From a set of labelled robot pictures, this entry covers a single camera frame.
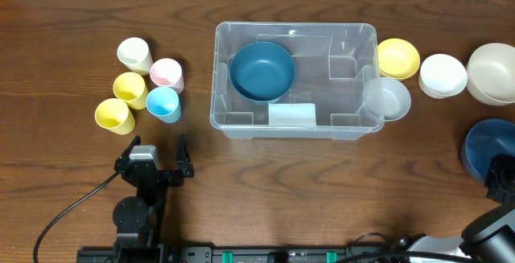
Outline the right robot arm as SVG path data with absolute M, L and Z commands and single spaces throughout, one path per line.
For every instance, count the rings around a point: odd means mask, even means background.
M 472 221 L 460 237 L 422 236 L 408 249 L 471 257 L 481 262 L 514 263 L 514 157 L 494 157 L 485 182 L 487 197 L 498 202 L 498 207 Z

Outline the beige large bowl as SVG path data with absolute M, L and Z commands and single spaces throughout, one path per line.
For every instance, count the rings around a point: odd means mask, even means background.
M 486 105 L 514 103 L 514 47 L 487 43 L 471 55 L 467 66 L 467 90 Z

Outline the dark blue large bowl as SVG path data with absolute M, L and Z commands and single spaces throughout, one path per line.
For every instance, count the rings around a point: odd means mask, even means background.
M 245 45 L 229 66 L 229 79 L 235 90 L 256 103 L 278 101 L 293 86 L 296 74 L 291 54 L 271 42 Z

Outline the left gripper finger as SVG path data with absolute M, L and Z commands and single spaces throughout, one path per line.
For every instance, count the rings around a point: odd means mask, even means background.
M 132 142 L 129 144 L 129 146 L 122 152 L 122 154 L 120 155 L 120 159 L 121 160 L 128 160 L 130 158 L 130 153 L 132 151 L 132 149 L 135 147 L 135 146 L 140 146 L 141 145 L 141 138 L 139 135 L 136 135 L 134 137 L 134 139 L 132 140 Z
M 184 134 L 182 134 L 180 136 L 180 141 L 179 141 L 179 145 L 178 145 L 175 162 L 181 171 L 193 171 L 194 170 L 192 161 L 191 161 L 189 153 L 187 151 L 186 138 L 185 138 Z

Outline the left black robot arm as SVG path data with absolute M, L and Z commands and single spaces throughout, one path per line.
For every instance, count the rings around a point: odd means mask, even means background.
M 136 195 L 125 197 L 113 210 L 117 246 L 145 248 L 157 244 L 167 189 L 181 187 L 185 178 L 194 176 L 184 136 L 180 137 L 175 163 L 175 169 L 160 170 L 157 148 L 143 146 L 139 136 L 116 159 L 114 170 L 136 188 Z

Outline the white small bowl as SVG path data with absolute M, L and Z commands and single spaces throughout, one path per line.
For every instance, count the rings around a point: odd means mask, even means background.
M 429 97 L 443 99 L 460 94 L 466 87 L 468 74 L 464 65 L 451 55 L 434 54 L 420 67 L 418 84 Z

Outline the yellow small bowl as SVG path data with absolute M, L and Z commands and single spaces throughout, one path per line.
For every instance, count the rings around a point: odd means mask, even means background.
M 396 80 L 405 80 L 417 73 L 421 58 L 416 47 L 404 39 L 392 38 L 377 47 L 380 73 Z

